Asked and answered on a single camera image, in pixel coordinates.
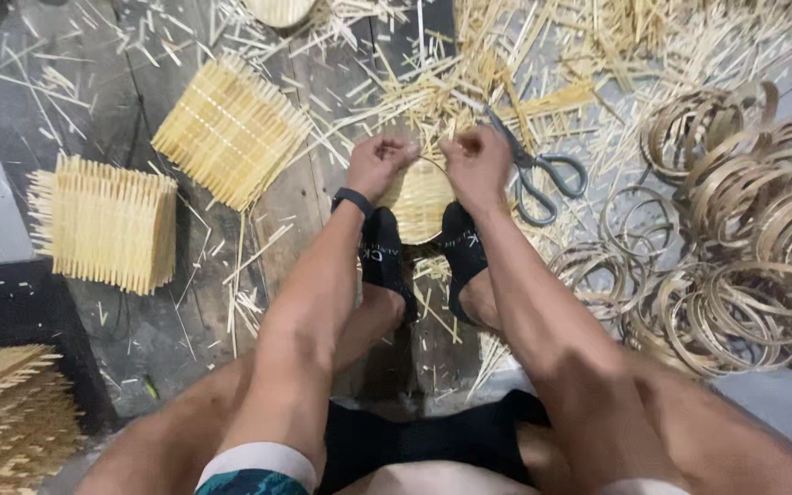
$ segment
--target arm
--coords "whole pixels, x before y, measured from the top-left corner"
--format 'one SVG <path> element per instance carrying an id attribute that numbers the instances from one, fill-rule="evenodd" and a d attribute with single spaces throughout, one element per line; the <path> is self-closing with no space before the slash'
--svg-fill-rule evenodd
<path id="1" fill-rule="evenodd" d="M 374 204 L 414 158 L 416 151 L 402 141 L 374 137 L 354 149 L 347 186 Z M 363 220 L 359 208 L 341 202 L 298 259 L 258 332 L 252 381 L 218 452 L 249 442 L 280 443 L 322 473 L 336 343 L 356 295 Z"/>
<path id="2" fill-rule="evenodd" d="M 503 192 L 512 164 L 505 139 L 479 126 L 441 146 L 457 199 L 485 247 L 503 334 L 581 487 L 628 478 L 685 485 L 645 418 L 625 351 L 512 221 Z"/>

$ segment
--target leg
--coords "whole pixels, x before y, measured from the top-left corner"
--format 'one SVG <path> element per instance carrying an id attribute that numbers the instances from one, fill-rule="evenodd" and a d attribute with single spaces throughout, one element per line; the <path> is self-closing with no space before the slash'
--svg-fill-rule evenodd
<path id="1" fill-rule="evenodd" d="M 473 321 L 499 331 L 487 270 L 458 297 Z M 640 354 L 631 359 L 648 421 L 693 493 L 792 491 L 792 442 L 677 372 Z M 519 428 L 518 437 L 534 481 L 560 486 L 566 460 L 553 452 L 551 435 L 525 427 Z"/>
<path id="2" fill-rule="evenodd" d="M 335 355 L 343 370 L 402 321 L 404 299 L 363 284 L 363 303 L 347 320 Z M 161 411 L 131 423 L 91 467 L 77 493 L 192 493 L 222 443 L 253 372 L 248 352 L 187 388 Z"/>

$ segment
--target hand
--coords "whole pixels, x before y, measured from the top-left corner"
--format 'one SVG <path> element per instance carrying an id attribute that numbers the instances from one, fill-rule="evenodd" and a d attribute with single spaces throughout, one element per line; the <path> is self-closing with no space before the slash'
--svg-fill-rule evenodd
<path id="1" fill-rule="evenodd" d="M 401 139 L 378 134 L 357 144 L 350 154 L 346 186 L 372 204 L 387 192 L 399 170 L 417 160 L 419 149 Z"/>
<path id="2" fill-rule="evenodd" d="M 507 211 L 506 181 L 512 164 L 512 150 L 506 138 L 487 125 L 439 142 L 445 153 L 448 178 L 456 198 L 473 216 Z"/>

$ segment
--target woven bamboo basket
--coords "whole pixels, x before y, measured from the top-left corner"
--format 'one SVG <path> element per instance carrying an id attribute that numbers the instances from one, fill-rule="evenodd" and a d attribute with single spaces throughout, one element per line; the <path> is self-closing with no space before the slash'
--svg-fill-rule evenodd
<path id="1" fill-rule="evenodd" d="M 243 0 L 253 16 L 271 28 L 288 28 L 307 17 L 316 0 Z"/>
<path id="2" fill-rule="evenodd" d="M 442 215 L 452 201 L 454 190 L 445 170 L 433 161 L 418 159 L 400 172 L 380 206 L 392 210 L 404 244 L 423 244 L 442 231 Z"/>

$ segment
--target foot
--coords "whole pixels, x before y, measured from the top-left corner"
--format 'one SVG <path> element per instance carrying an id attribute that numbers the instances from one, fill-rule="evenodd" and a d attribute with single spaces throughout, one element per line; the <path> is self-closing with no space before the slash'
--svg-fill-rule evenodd
<path id="1" fill-rule="evenodd" d="M 500 313 L 494 302 L 494 287 L 491 285 L 490 271 L 485 268 L 464 286 L 457 301 L 471 321 L 479 326 L 499 333 L 502 329 Z"/>
<path id="2" fill-rule="evenodd" d="M 468 284 L 488 267 L 488 258 L 481 246 L 473 218 L 460 203 L 454 202 L 442 216 L 442 253 L 451 266 L 451 287 L 448 307 L 457 320 L 478 325 L 482 321 L 472 318 L 463 304 L 470 299 L 463 296 Z"/>
<path id="3" fill-rule="evenodd" d="M 365 221 L 359 263 L 363 265 L 364 284 L 398 294 L 404 300 L 403 321 L 417 320 L 417 299 L 402 279 L 402 240 L 390 209 L 375 209 Z"/>

